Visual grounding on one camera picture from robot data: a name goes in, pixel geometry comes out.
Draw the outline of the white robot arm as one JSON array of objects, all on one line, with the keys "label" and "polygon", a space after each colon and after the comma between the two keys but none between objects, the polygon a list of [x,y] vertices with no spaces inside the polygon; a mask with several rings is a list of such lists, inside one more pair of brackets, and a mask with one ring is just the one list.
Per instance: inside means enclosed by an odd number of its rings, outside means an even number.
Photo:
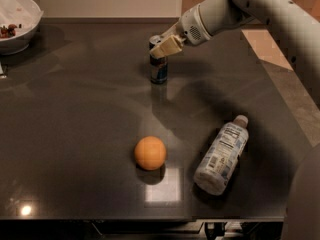
[{"label": "white robot arm", "polygon": [[[252,20],[263,23],[320,106],[320,22],[292,0],[205,0],[186,11],[150,55],[162,58],[197,46]],[[320,145],[304,156],[291,183],[282,240],[320,240]]]}]

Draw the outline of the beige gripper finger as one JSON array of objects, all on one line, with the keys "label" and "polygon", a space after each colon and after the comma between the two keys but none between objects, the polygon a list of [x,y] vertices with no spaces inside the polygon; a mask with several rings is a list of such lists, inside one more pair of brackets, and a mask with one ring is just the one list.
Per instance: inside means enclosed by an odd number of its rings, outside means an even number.
[{"label": "beige gripper finger", "polygon": [[182,51],[183,40],[177,35],[159,37],[150,50],[150,55],[155,59],[167,57]]}]

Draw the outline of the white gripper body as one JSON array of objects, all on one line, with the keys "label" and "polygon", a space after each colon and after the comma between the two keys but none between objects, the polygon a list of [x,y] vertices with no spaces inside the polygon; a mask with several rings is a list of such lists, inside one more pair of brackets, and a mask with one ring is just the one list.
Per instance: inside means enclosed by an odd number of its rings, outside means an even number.
[{"label": "white gripper body", "polygon": [[181,45],[191,46],[198,46],[212,38],[202,21],[199,4],[187,10],[173,26],[161,34],[162,39],[168,37],[173,37]]}]

